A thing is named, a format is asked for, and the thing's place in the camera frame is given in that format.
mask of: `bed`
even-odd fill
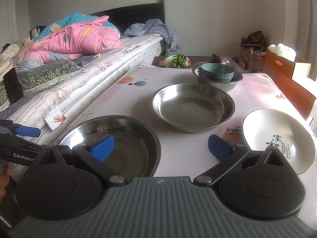
[[[157,18],[165,23],[164,0],[159,3],[115,8],[92,15],[110,16],[112,23],[123,34],[131,24],[145,23],[149,19]],[[153,58],[163,51],[164,40],[159,34],[121,39],[120,48],[111,50],[85,65],[85,72],[41,92],[29,94],[1,112],[1,118],[39,128],[40,137],[25,138],[37,144],[50,144],[121,76],[141,62],[151,64]],[[65,115],[66,121],[51,131],[44,116],[55,106]]]

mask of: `pink tablecloth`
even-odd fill
[[[180,132],[154,116],[149,103],[159,88],[186,82],[197,82],[191,70],[136,67],[104,92],[70,127],[103,115],[135,117],[149,125],[160,139],[162,154],[155,176],[190,176],[191,179],[218,163],[208,150],[208,137],[216,134],[232,145],[244,143],[243,137],[233,130],[242,126],[245,116],[257,109],[271,108],[291,115],[306,127],[316,144],[316,137],[294,106],[270,77],[259,73],[244,74],[243,81],[228,92],[236,110],[227,123],[208,132]],[[306,189],[306,199],[299,217],[317,229],[316,161],[300,179]]]

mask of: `finger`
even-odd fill
[[[0,198],[3,198],[6,194],[7,193],[4,188],[0,189]]]
[[[10,182],[10,177],[8,175],[0,176],[0,189],[6,187]]]
[[[7,165],[4,169],[3,175],[10,176],[11,175],[11,165]]]

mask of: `green leafy vegetable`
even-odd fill
[[[178,69],[190,69],[190,67],[186,65],[186,55],[184,54],[176,55],[176,57],[173,60],[173,66],[174,68]]]

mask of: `teal bowl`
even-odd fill
[[[222,83],[230,82],[235,70],[230,66],[219,63],[205,63],[201,66],[200,73],[203,78]]]

